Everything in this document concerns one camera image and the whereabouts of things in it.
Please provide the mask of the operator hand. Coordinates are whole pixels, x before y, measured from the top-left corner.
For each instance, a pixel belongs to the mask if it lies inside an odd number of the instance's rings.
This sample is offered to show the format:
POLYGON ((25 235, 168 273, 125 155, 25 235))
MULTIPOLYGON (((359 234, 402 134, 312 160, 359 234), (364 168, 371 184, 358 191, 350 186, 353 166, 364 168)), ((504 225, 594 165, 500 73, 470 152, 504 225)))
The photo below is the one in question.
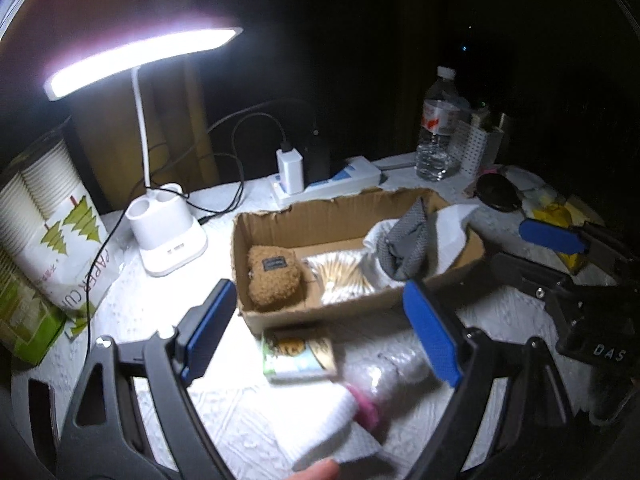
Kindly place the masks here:
POLYGON ((319 460, 308 468, 292 474, 288 480, 337 480, 341 473, 340 465, 332 458, 319 460))

